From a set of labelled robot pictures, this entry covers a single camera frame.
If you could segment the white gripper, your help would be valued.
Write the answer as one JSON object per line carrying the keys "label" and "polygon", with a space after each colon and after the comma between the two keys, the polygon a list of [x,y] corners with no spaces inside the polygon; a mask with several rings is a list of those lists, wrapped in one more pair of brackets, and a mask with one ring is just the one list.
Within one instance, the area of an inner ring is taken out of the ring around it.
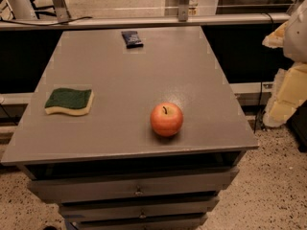
{"label": "white gripper", "polygon": [[295,61],[290,69],[277,71],[263,116],[266,127],[280,127],[307,101],[307,7],[299,6],[262,44],[272,49],[283,47],[284,56]]}

